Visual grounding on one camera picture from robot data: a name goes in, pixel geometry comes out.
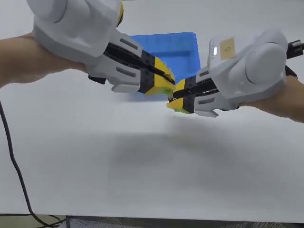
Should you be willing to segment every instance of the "blue plastic bin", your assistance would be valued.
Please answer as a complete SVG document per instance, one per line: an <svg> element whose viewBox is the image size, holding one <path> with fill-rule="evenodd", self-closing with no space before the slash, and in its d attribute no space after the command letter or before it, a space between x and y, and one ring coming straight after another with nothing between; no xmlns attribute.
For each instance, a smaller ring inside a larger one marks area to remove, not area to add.
<svg viewBox="0 0 304 228"><path fill-rule="evenodd" d="M143 49L160 58L171 68L175 82L196 75L200 57L196 35L193 32L131 36ZM132 101L166 100L166 95L131 95Z"/></svg>

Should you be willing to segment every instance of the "skin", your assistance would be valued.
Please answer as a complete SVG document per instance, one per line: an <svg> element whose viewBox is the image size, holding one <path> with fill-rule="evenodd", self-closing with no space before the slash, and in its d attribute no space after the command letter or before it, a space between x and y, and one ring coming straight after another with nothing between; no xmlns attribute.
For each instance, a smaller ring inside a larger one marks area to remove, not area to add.
<svg viewBox="0 0 304 228"><path fill-rule="evenodd" d="M81 63L56 57L39 46L32 33L0 40L0 88L12 83L31 83L68 69L86 72ZM304 84L292 76L276 96L241 104L304 123Z"/></svg>

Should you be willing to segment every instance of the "wire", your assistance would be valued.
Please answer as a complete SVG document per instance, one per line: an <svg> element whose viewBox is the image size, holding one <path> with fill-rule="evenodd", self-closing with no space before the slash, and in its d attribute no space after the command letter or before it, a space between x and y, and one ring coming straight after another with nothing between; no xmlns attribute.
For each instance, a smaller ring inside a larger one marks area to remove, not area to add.
<svg viewBox="0 0 304 228"><path fill-rule="evenodd" d="M38 218L38 216L33 212L32 206L31 206L30 201L29 201L28 191L26 189L21 170L20 170L20 168L19 168L19 166L16 162L16 159L15 159L13 144L12 144L12 140L11 140L11 136L10 136L10 129L9 129L9 125L8 125L8 122L7 122L7 119L6 119L1 101L0 101L0 116L1 116L1 119L2 119L2 122L3 122L4 131L5 131L5 134L6 134L7 141L8 141L10 160L13 163L13 166L14 166L17 174L18 174L19 181L20 181L20 184L21 184L21 187L22 187L22 191L23 191L24 198L25 198L25 201L26 201L26 204L27 204L28 211L29 211L30 215L37 222L39 222L41 225L43 225L46 228L57 227L56 225L62 223L63 221L59 221L59 222L56 222L56 223L53 223L53 224L48 224L48 223L42 221L40 218Z"/></svg>
<svg viewBox="0 0 304 228"><path fill-rule="evenodd" d="M61 221L61 219L59 217L55 216L55 215L49 215L49 216L57 219L58 221Z"/></svg>
<svg viewBox="0 0 304 228"><path fill-rule="evenodd" d="M58 221L58 222L54 222L54 223L52 223L52 224L50 224L50 225L52 225L52 227L59 227L59 225L61 224L61 223L63 223L65 221L65 219L63 219L63 220L60 220L60 221ZM36 227L36 228L48 228L49 226L41 226L41 227Z"/></svg>

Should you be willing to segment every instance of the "white tabletop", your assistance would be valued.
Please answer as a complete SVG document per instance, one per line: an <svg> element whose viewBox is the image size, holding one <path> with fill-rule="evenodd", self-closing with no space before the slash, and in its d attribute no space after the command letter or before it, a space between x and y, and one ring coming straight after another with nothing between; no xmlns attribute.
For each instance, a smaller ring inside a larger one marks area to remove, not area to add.
<svg viewBox="0 0 304 228"><path fill-rule="evenodd" d="M0 6L0 38L31 30L26 1ZM193 31L204 63L220 33L279 27L304 40L303 9L299 0L126 1L120 29ZM288 64L304 80L303 62ZM252 108L175 114L76 71L7 86L0 98L38 214L304 222L303 124ZM0 125L0 213L27 212Z"/></svg>

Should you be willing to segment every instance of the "yellow label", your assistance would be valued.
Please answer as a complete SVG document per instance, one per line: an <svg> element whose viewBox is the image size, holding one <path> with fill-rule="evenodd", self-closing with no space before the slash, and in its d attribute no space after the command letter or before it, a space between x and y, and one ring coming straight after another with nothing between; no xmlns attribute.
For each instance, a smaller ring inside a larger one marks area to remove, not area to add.
<svg viewBox="0 0 304 228"><path fill-rule="evenodd" d="M222 41L219 45L219 49L220 49L221 60L234 58L234 56L236 55L234 37Z"/></svg>

